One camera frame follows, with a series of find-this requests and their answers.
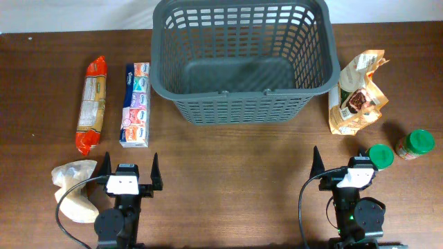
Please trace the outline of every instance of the wire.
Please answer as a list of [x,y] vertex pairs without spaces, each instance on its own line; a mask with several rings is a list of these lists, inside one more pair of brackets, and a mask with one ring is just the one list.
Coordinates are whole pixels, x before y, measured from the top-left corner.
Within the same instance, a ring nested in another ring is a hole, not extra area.
[[70,188],[68,191],[66,191],[66,193],[64,193],[64,195],[60,198],[57,207],[55,208],[55,221],[57,222],[58,227],[62,230],[62,232],[64,234],[66,234],[69,238],[71,238],[72,240],[74,240],[75,242],[79,243],[81,246],[83,246],[84,248],[88,248],[91,249],[90,246],[88,246],[85,242],[75,238],[72,234],[70,234],[68,231],[66,231],[66,229],[63,227],[63,225],[60,223],[60,218],[58,217],[59,211],[60,211],[60,206],[62,204],[63,199],[69,194],[71,193],[74,189],[76,189],[77,187],[79,187],[80,185],[84,184],[84,183],[88,183],[91,181],[96,181],[96,180],[100,180],[100,179],[104,179],[104,178],[108,178],[109,176],[98,176],[98,177],[94,177],[94,178],[90,178],[84,181],[81,181],[77,184],[75,184],[72,188]]
[[327,218],[327,221],[329,221],[329,224],[331,224],[335,229],[338,229],[334,224],[332,224],[331,220],[329,219],[329,215],[327,215],[327,209],[328,209],[329,205],[331,204],[332,200],[334,200],[333,196],[329,199],[329,201],[326,204],[326,218]]
[[303,243],[305,244],[305,248],[309,249],[309,246],[307,245],[306,237],[305,237],[305,231],[303,231],[303,224],[302,224],[302,196],[303,191],[305,191],[306,186],[312,182],[313,180],[320,178],[322,176],[325,176],[331,172],[339,172],[341,169],[330,169],[323,173],[320,173],[312,178],[310,178],[306,183],[303,185],[302,189],[300,190],[300,196],[298,197],[298,226],[300,227],[300,234],[302,235]]

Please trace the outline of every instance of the basket rim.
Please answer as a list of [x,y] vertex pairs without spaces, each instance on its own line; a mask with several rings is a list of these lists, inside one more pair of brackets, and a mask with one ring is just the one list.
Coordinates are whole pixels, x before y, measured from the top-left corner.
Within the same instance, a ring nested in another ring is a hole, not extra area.
[[323,25],[325,27],[326,40],[329,55],[326,56],[330,60],[330,64],[332,67],[331,75],[326,83],[324,83],[320,87],[316,87],[314,89],[276,89],[274,91],[263,91],[263,92],[235,92],[235,93],[219,93],[219,92],[209,92],[209,93],[186,93],[186,94],[178,94],[172,93],[166,90],[162,84],[160,84],[159,79],[159,61],[160,61],[160,53],[153,53],[152,51],[160,51],[161,49],[161,39],[163,29],[163,11],[169,7],[170,5],[178,4],[178,3],[186,3],[190,4],[190,2],[199,2],[204,6],[220,6],[221,7],[238,7],[241,8],[245,4],[254,4],[261,3],[267,4],[270,6],[274,6],[275,4],[294,4],[294,1],[273,1],[270,3],[267,0],[243,0],[239,3],[228,3],[228,1],[223,0],[162,0],[154,9],[153,15],[153,32],[152,32],[152,40],[151,40],[151,70],[150,70],[150,83],[152,88],[163,98],[172,101],[196,101],[196,100],[204,100],[204,99],[239,99],[239,98],[264,98],[264,97],[282,97],[287,96],[288,98],[297,97],[297,96],[306,96],[306,95],[320,95],[328,92],[332,89],[337,83],[340,77],[340,64],[338,62],[337,56],[337,48],[336,42],[334,38],[334,34],[332,32],[332,25],[329,19],[329,8],[324,0],[311,0],[317,3],[320,6],[321,14],[323,16]]

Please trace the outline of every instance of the jar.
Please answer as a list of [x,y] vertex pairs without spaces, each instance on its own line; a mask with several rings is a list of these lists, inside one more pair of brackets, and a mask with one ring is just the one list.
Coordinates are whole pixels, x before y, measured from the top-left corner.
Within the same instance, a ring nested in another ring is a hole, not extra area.
[[399,157],[412,160],[434,149],[435,140],[431,133],[418,129],[399,140],[395,152]]

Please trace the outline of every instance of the red snack package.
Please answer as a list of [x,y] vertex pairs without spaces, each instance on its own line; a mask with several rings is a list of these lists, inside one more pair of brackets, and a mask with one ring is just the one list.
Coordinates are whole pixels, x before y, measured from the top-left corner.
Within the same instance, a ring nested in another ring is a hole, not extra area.
[[100,140],[105,113],[106,75],[104,56],[100,56],[88,66],[75,134],[75,146],[84,156],[98,145]]

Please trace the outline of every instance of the tissue box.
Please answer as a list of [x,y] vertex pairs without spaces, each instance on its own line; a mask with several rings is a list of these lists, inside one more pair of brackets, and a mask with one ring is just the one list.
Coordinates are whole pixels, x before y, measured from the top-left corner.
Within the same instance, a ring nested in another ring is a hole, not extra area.
[[120,144],[124,148],[147,147],[150,130],[150,64],[126,65],[126,95],[123,104]]

